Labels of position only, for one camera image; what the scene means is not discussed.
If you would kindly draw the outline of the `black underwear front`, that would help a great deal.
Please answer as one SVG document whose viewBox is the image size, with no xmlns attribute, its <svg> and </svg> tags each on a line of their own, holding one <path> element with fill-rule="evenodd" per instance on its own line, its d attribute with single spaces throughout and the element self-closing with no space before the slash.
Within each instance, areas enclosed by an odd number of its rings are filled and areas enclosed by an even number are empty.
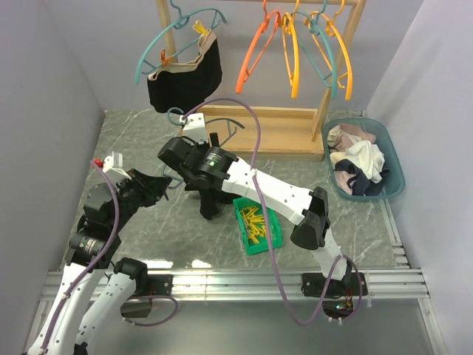
<svg viewBox="0 0 473 355">
<path fill-rule="evenodd" d="M 232 204 L 233 200 L 240 198 L 240 195 L 223 192 L 216 189 L 198 189 L 190 185 L 185 186 L 187 192 L 199 192 L 200 194 L 200 214 L 206 220 L 216 217 L 220 211 L 217 208 L 218 203 Z"/>
</svg>

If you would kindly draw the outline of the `orange clothes hanger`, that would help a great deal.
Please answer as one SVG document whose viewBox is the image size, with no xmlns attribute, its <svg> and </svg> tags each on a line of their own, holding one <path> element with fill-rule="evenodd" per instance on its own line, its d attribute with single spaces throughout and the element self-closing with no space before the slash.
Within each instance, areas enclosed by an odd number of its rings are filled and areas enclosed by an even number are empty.
<svg viewBox="0 0 473 355">
<path fill-rule="evenodd" d="M 262 1 L 262 10 L 264 18 L 247 49 L 236 80 L 235 91 L 237 94 L 242 93 L 245 83 L 256 69 L 282 24 L 282 14 L 278 10 L 269 11 L 267 0 Z"/>
</svg>

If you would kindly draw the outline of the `white underwear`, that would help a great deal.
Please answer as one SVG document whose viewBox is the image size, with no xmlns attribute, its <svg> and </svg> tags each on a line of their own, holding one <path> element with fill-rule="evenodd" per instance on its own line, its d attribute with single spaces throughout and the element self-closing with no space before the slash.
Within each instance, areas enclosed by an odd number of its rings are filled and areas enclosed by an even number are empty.
<svg viewBox="0 0 473 355">
<path fill-rule="evenodd" d="M 356 165 L 374 183 L 382 180 L 385 158 L 377 144 L 360 141 L 345 151 L 345 158 Z"/>
</svg>

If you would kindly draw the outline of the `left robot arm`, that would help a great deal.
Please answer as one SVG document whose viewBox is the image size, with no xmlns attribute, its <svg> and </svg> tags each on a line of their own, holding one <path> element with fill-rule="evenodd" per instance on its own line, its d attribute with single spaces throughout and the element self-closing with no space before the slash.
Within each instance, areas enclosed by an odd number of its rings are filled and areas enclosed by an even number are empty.
<svg viewBox="0 0 473 355">
<path fill-rule="evenodd" d="M 171 277 L 156 289 L 145 263 L 129 257 L 112 262 L 119 231 L 138 209 L 166 196 L 171 178 L 130 169 L 112 182 L 111 172 L 98 171 L 104 181 L 89 190 L 58 293 L 28 354 L 92 354 L 100 330 L 127 300 L 173 299 Z"/>
</svg>

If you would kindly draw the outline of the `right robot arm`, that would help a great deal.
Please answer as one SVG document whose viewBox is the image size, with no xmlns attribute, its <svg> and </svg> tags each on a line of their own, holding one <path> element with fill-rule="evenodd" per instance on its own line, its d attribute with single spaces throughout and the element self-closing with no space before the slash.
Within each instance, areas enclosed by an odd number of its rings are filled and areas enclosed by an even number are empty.
<svg viewBox="0 0 473 355">
<path fill-rule="evenodd" d="M 351 266 L 333 237 L 325 189 L 291 185 L 251 168 L 218 146 L 190 138 L 172 138 L 157 156 L 183 178 L 186 190 L 199 192 L 200 214 L 205 219 L 218 215 L 218 202 L 231 203 L 237 197 L 266 206 L 293 224 L 291 242 L 313 254 L 331 294 L 340 296 L 350 289 Z"/>
</svg>

